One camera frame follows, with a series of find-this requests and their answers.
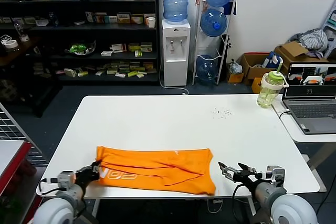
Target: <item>laptop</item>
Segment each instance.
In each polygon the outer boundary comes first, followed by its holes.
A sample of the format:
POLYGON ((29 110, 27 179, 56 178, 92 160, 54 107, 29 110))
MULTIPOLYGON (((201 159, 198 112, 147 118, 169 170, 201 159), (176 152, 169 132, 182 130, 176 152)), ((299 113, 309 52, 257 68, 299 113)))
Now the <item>laptop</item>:
POLYGON ((336 63, 294 63, 282 101, 306 135, 336 133, 336 63))

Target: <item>laptop screen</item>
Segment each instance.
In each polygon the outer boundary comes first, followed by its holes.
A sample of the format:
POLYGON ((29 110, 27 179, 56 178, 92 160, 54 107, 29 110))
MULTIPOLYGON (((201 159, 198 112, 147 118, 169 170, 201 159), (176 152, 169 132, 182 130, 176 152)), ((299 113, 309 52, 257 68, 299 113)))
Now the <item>laptop screen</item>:
POLYGON ((283 98, 335 98, 336 63, 291 63, 283 98))

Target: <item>cloth pile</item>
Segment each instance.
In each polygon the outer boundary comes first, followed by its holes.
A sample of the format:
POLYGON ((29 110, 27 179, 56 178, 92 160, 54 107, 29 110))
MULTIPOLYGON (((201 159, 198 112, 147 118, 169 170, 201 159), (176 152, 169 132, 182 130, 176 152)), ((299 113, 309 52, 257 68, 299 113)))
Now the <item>cloth pile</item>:
POLYGON ((308 56, 323 58, 323 52, 328 47, 328 38, 322 29, 309 30, 303 34, 295 34, 289 42, 296 41, 309 50, 308 56))

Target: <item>water jug rack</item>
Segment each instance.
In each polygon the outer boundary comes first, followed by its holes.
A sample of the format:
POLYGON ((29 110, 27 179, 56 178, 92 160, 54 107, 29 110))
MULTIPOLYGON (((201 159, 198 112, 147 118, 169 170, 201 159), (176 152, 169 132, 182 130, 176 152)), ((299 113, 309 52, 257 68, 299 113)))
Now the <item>water jug rack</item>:
MULTIPOLYGON (((236 0, 232 0, 232 2, 233 2, 233 4, 232 4, 231 13, 229 15, 227 15, 227 27, 226 27, 226 30, 223 33, 223 34, 226 35, 225 39, 223 39, 222 36, 218 36, 218 38, 222 39, 223 42, 224 42, 223 53, 219 54, 218 49, 216 49, 217 56, 214 57, 214 59, 220 58, 220 60, 218 61, 218 62, 220 62, 220 64, 219 64, 218 76, 217 76, 217 80, 216 80, 217 85, 219 83, 219 78, 220 78, 220 75, 221 75, 223 64, 226 65, 226 62, 223 62, 223 61, 224 61, 224 56, 225 56, 225 53, 226 53, 226 50, 227 50, 227 43, 228 43, 228 39, 229 39, 230 21, 231 21, 231 18, 233 17, 233 14, 234 14, 235 6, 236 6, 236 0)), ((199 53, 199 49, 204 48, 204 47, 201 47, 199 45, 199 43, 200 43, 200 34, 203 32, 202 29, 201 29, 201 15, 202 15, 202 11, 203 11, 203 8, 204 8, 205 4, 206 4, 206 0, 196 0, 196 3, 195 3, 197 8, 196 8, 196 22, 195 22, 195 27, 196 27, 195 43, 196 43, 196 45, 195 45, 195 51, 194 51, 193 85, 195 84, 195 78, 197 77, 197 72, 196 72, 197 58, 201 56, 200 53, 199 53)))

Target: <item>laptop keyboard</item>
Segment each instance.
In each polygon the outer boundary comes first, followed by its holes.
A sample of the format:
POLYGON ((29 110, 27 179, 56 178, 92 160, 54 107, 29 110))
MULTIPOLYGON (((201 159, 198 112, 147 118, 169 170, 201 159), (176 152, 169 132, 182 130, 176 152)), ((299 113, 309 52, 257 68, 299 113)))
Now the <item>laptop keyboard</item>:
POLYGON ((298 118, 336 118, 336 104, 291 105, 289 107, 298 118))

